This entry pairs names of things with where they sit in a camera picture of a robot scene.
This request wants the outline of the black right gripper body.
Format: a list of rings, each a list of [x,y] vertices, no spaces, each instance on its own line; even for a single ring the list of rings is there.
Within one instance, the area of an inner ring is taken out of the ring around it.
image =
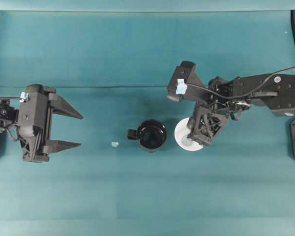
[[[234,98],[234,96],[238,95],[238,93],[234,91],[237,84],[238,78],[227,81],[217,76],[209,81],[208,87],[199,87],[208,92],[207,103],[196,101],[195,105],[199,104],[221,115],[238,115],[238,99]]]

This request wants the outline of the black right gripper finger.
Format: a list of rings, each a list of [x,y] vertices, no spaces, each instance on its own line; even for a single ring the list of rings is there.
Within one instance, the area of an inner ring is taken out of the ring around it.
[[[201,146],[208,146],[228,123],[228,116],[214,113],[211,109],[196,104],[192,116],[187,122],[192,141]]]

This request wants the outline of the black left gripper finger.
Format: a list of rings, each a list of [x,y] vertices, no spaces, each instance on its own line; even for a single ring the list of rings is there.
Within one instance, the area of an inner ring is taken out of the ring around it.
[[[57,95],[56,93],[49,93],[48,100],[50,102],[50,107],[52,108],[53,114],[77,119],[84,118],[63,97]]]
[[[77,148],[81,144],[61,140],[46,140],[42,148],[42,156],[48,156],[50,153],[60,152],[66,149]]]

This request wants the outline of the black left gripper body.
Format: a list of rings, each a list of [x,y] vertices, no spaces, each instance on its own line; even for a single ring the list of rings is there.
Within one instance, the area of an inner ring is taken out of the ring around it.
[[[17,133],[23,152],[22,160],[27,162],[48,162],[49,156],[43,153],[48,131],[49,94],[53,87],[33,84],[20,95],[20,108],[17,119]]]

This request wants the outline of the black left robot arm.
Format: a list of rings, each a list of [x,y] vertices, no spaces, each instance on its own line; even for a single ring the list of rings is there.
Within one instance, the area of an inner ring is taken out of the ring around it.
[[[49,154],[76,148],[80,143],[51,140],[53,114],[83,119],[56,89],[40,84],[26,87],[16,100],[19,109],[10,106],[12,97],[0,97],[0,133],[10,133],[16,128],[17,136],[10,139],[19,141],[23,152],[22,160],[27,162],[48,162]]]

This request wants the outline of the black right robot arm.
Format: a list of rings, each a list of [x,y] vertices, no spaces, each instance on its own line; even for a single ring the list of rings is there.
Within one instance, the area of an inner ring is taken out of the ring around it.
[[[187,139],[201,147],[210,145],[229,119],[238,121],[253,105],[268,107],[278,117],[295,116],[295,74],[286,72],[283,69],[231,81],[216,77],[207,88],[187,83],[196,93],[194,112],[187,123]]]

